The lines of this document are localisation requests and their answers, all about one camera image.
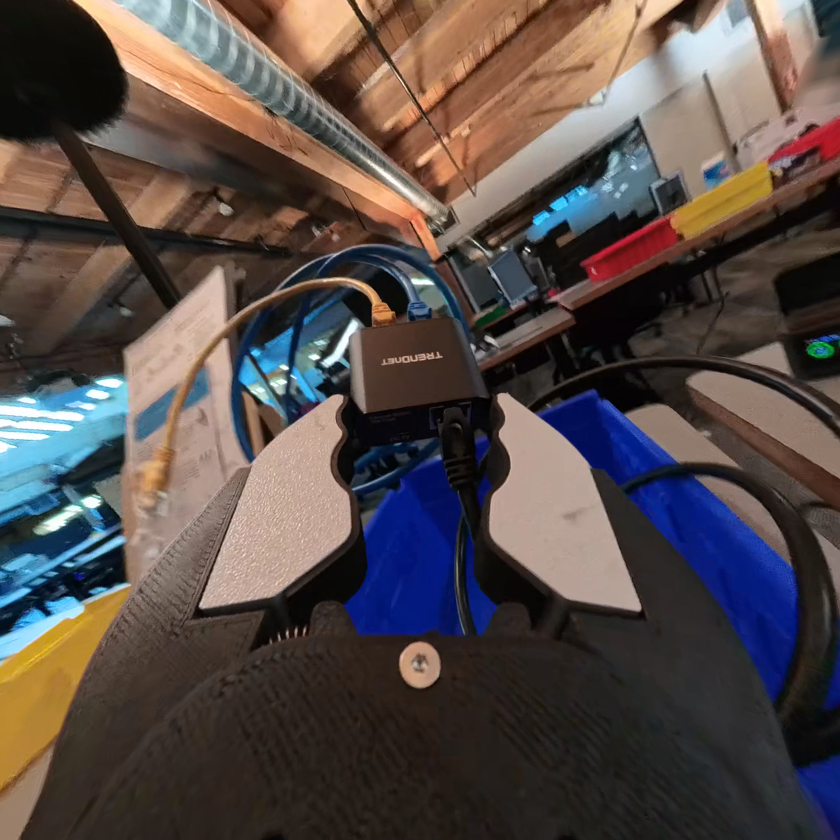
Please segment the grey desk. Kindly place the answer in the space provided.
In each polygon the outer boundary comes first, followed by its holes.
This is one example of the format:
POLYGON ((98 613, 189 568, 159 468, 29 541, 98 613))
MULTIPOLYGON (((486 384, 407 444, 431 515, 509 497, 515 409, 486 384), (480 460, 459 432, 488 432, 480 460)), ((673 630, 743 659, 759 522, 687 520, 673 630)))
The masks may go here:
MULTIPOLYGON (((591 464, 618 485, 655 467, 678 462, 733 466, 721 449, 665 405, 644 406, 621 418, 606 401, 580 395, 542 414, 591 464)), ((788 667, 795 633, 795 594, 778 529, 757 502, 708 479, 706 497, 687 479, 677 486, 650 486, 638 503, 660 531, 695 567, 725 609, 776 697, 788 667)), ((369 635, 439 631, 458 634, 451 569, 459 512, 434 461, 417 468, 387 497, 365 527, 369 575, 349 603, 356 629, 369 635)), ((62 601, 53 616, 76 608, 62 601)), ((11 655, 27 645, 18 637, 31 623, 2 640, 11 655)), ((49 765, 49 751, 2 791, 2 838, 19 838, 49 765)))

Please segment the yellow storage bin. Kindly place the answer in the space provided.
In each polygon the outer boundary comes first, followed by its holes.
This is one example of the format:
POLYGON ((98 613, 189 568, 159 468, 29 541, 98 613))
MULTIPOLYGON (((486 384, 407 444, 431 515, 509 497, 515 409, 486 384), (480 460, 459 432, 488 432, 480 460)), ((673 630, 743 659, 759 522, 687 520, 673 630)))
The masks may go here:
POLYGON ((670 215, 670 224, 680 238, 693 238, 772 192, 773 177, 769 165, 767 161, 761 161, 676 209, 670 215))

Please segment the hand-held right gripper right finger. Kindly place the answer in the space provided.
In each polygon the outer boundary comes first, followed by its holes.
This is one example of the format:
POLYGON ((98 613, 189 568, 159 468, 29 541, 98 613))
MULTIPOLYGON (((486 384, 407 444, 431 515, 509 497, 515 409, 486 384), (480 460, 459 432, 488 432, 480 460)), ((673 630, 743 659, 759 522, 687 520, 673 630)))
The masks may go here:
POLYGON ((474 549, 481 591, 531 613, 556 597, 576 610, 639 617, 643 605, 592 467, 508 394, 494 398, 486 494, 474 549))

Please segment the black metal pole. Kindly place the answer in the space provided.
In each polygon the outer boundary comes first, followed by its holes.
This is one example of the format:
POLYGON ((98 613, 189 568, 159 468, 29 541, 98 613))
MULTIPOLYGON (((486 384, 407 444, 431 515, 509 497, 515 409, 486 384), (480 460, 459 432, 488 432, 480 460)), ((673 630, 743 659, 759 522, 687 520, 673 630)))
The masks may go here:
POLYGON ((99 170, 88 148, 78 134, 59 119, 50 120, 50 128, 58 146, 73 165, 80 180, 87 188, 94 202, 122 240, 129 254, 149 281, 154 293, 167 310, 180 301, 181 295, 175 283, 164 268, 157 253, 134 222, 119 195, 99 170))

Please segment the yellow plastic bin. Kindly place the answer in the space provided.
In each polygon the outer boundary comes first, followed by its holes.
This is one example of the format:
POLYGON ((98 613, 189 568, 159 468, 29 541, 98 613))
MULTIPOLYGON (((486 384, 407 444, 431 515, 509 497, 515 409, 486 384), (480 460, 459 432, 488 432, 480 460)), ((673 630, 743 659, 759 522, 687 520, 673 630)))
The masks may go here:
POLYGON ((121 584, 33 624, 1 665, 1 789, 56 739, 92 654, 131 588, 121 584))

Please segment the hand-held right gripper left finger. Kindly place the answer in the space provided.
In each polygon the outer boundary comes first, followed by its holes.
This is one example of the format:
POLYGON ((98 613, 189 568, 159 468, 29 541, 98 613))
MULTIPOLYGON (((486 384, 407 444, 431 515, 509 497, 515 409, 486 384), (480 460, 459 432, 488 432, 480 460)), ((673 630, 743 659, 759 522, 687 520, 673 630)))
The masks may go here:
POLYGON ((198 603, 210 616, 271 610, 309 617, 347 603, 367 572, 350 487, 355 405, 334 395, 255 458, 198 603))

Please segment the grey computer monitor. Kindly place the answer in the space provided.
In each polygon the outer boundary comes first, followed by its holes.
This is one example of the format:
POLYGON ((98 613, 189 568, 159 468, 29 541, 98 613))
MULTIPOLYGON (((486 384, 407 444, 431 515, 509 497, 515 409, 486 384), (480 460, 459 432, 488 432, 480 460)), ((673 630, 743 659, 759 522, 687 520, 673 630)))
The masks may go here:
POLYGON ((514 251, 503 251, 490 262, 488 270, 510 308, 539 294, 539 288, 514 251))

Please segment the black device with round display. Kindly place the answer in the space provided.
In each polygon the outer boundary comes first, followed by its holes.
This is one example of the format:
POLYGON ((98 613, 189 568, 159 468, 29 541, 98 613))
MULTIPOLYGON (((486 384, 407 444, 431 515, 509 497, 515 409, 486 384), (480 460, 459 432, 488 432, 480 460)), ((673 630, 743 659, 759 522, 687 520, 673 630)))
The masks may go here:
POLYGON ((839 375, 839 254, 788 269, 773 281, 778 331, 793 373, 807 381, 839 375))

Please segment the metal ventilation duct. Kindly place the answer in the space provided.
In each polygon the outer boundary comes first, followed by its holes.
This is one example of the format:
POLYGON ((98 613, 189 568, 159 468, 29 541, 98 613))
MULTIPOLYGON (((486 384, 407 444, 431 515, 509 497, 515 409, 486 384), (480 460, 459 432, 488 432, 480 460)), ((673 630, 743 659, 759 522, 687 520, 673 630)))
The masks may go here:
POLYGON ((118 1, 117 5, 202 62, 278 118, 372 176, 436 228, 453 215, 219 2, 118 1))

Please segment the red plastic bin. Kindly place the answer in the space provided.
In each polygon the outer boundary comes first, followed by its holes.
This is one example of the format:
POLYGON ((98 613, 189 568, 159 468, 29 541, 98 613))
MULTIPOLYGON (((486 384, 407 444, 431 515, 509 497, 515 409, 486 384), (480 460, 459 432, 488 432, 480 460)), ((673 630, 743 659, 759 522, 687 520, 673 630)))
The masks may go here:
POLYGON ((581 268, 590 281, 611 280, 642 265, 678 242, 679 235, 672 223, 672 215, 668 214, 583 259, 581 268))
POLYGON ((830 161, 839 155, 839 117, 812 128, 781 146, 768 158, 768 165, 810 153, 816 153, 822 162, 830 161))

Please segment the black network adapter box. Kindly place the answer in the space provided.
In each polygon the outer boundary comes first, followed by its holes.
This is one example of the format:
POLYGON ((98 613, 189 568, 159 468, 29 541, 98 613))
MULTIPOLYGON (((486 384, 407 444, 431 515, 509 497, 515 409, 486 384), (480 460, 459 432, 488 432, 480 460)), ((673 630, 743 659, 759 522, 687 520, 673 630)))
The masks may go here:
POLYGON ((438 436, 445 410, 490 428, 490 394, 462 323, 450 317, 397 322, 350 339, 353 435, 366 447, 438 436))

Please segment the black round object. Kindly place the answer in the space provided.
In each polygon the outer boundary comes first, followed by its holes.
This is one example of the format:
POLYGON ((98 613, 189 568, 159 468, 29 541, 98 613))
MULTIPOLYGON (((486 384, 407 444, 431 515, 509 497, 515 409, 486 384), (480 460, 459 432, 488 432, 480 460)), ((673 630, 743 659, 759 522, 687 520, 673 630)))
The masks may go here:
POLYGON ((35 142, 57 119, 99 131, 125 110, 129 83, 110 38, 69 1, 1 2, 1 136, 35 142))

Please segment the blue plastic bin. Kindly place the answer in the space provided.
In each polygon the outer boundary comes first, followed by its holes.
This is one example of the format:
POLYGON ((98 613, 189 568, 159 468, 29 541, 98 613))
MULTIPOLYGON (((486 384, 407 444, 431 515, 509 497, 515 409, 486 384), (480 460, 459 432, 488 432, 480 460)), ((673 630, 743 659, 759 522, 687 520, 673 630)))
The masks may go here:
POLYGON ((793 650, 791 567, 697 481, 619 486, 668 458, 593 395, 545 417, 595 468, 648 621, 579 613, 560 639, 525 632, 469 584, 479 642, 457 630, 457 501, 439 460, 364 528, 359 631, 440 631, 425 690, 392 677, 399 764, 367 771, 372 838, 838 838, 838 758, 798 771, 771 696, 793 650))

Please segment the dark computer monitor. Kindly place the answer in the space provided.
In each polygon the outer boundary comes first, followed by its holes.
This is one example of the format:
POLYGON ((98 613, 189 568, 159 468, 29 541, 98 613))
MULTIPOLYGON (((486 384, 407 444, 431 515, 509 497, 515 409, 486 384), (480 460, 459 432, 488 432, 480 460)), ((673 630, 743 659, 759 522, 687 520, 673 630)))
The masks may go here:
POLYGON ((468 259, 457 258, 455 269, 475 312, 495 307, 501 301, 501 291, 486 266, 468 259))

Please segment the wooden background table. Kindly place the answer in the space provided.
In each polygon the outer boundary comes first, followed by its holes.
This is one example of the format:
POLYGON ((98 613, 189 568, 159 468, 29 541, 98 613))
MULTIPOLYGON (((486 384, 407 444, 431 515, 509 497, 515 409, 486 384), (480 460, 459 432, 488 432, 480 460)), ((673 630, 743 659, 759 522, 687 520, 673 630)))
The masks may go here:
POLYGON ((497 340, 499 349, 486 354, 478 362, 479 371, 486 374, 511 364, 522 354, 568 332, 575 324, 576 318, 573 313, 554 306, 551 311, 540 314, 500 336, 497 340))
POLYGON ((575 314, 625 285, 667 269, 689 280, 802 226, 838 206, 839 160, 801 173, 769 196, 723 219, 695 237, 679 241, 651 259, 609 280, 586 280, 561 292, 554 302, 575 314))

